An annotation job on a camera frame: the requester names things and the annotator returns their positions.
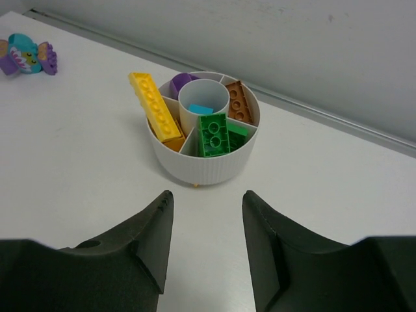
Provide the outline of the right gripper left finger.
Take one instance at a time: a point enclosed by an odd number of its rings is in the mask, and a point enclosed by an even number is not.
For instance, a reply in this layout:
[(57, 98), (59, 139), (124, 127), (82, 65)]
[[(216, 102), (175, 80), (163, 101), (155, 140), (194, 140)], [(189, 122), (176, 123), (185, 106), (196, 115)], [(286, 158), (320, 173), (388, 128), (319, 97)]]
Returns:
[(156, 311), (164, 292), (174, 197), (74, 248), (1, 241), (2, 311)]

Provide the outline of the green lego plate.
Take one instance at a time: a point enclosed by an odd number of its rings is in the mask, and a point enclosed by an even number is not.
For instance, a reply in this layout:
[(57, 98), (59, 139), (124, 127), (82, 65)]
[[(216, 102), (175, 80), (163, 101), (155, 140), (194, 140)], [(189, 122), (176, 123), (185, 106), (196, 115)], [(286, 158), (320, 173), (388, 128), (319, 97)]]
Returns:
[(233, 123), (228, 122), (227, 124), (230, 152), (234, 152), (246, 142), (248, 130), (245, 127)]

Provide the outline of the yellow lego brick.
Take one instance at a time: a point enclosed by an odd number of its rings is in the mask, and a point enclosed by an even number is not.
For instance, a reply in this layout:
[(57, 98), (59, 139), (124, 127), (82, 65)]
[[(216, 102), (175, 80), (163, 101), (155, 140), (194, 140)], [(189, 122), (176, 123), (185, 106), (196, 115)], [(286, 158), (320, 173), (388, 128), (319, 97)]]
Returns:
[(178, 128), (178, 130), (179, 130), (179, 132), (181, 134), (181, 136), (180, 137), (177, 137), (177, 138), (173, 138), (173, 139), (171, 139), (171, 140), (169, 140), (167, 142), (163, 142), (163, 144), (167, 148), (170, 148), (173, 151), (180, 152), (181, 148), (183, 147), (183, 144), (186, 141), (186, 136), (183, 133), (183, 130), (181, 128), (181, 125), (179, 123), (179, 120), (178, 119), (175, 119), (174, 121), (175, 121), (175, 124), (176, 124), (176, 126), (177, 126), (177, 128)]

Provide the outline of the teal lego brick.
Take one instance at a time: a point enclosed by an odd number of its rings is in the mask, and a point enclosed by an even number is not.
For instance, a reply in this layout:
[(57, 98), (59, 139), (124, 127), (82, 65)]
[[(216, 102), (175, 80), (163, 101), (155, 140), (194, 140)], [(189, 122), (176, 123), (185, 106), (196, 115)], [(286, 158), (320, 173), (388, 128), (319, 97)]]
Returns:
[(208, 115), (214, 112), (213, 108), (204, 107), (204, 106), (197, 105), (197, 104), (189, 105), (188, 110), (194, 114), (200, 114), (200, 115)]

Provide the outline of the green lego brick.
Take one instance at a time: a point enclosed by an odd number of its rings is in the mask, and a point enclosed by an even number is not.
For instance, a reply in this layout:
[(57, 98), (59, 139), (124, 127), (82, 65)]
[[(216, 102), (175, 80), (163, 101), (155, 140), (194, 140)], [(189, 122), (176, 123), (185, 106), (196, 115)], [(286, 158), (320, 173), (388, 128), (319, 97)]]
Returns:
[(198, 117), (198, 155), (203, 158), (230, 153), (227, 116), (225, 113)]

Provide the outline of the white divided round container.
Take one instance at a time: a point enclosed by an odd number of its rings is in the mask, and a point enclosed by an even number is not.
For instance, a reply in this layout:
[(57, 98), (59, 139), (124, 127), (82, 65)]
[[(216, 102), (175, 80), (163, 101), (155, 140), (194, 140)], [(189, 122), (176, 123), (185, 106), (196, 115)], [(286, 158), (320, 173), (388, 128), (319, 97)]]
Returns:
[(161, 165), (176, 179), (214, 185), (242, 171), (255, 144), (260, 109), (241, 81), (209, 71), (180, 73), (159, 87), (180, 136), (161, 142), (148, 126)]

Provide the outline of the long yellow lego plate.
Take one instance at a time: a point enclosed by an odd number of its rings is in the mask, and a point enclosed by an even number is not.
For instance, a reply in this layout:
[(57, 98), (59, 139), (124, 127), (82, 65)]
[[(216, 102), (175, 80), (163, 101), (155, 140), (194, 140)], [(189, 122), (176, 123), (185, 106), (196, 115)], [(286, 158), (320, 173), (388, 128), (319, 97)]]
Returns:
[(128, 78), (158, 140), (168, 142), (179, 138), (181, 133), (178, 126), (152, 76), (149, 73), (131, 72)]

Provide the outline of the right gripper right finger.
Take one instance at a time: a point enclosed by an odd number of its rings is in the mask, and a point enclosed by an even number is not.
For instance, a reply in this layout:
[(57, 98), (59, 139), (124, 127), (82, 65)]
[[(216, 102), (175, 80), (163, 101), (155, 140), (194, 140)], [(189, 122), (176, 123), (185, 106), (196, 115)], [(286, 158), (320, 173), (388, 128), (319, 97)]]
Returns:
[(346, 245), (273, 209), (242, 199), (257, 311), (414, 311), (415, 237), (367, 237)]

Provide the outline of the purple yellow green lego cluster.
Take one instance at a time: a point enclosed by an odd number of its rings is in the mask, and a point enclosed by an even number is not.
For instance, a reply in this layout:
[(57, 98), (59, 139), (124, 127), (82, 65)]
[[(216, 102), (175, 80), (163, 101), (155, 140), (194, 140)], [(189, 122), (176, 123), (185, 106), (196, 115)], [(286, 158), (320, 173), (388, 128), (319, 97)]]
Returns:
[(170, 97), (172, 99), (178, 100), (178, 95), (180, 90), (189, 82), (195, 81), (199, 79), (199, 77), (196, 77), (195, 75), (191, 73), (179, 73), (176, 76), (174, 76), (170, 83)]

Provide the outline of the teal purple butterfly lego cluster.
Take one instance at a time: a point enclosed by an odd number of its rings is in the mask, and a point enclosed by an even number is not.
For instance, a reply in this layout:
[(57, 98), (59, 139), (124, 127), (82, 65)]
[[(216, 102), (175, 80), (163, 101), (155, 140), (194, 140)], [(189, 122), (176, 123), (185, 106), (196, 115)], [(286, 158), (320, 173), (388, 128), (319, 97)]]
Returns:
[(57, 53), (49, 42), (36, 44), (27, 35), (14, 33), (7, 40), (1, 39), (1, 70), (5, 75), (17, 72), (56, 75)]

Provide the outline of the orange brown lego piece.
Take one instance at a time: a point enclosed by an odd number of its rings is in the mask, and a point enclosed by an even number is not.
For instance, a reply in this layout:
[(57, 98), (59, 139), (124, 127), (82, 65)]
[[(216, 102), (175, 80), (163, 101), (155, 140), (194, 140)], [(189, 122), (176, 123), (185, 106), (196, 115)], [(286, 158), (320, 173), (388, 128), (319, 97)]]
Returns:
[(241, 81), (229, 83), (226, 85), (226, 88), (230, 96), (228, 116), (234, 120), (253, 125), (251, 108), (246, 99)]

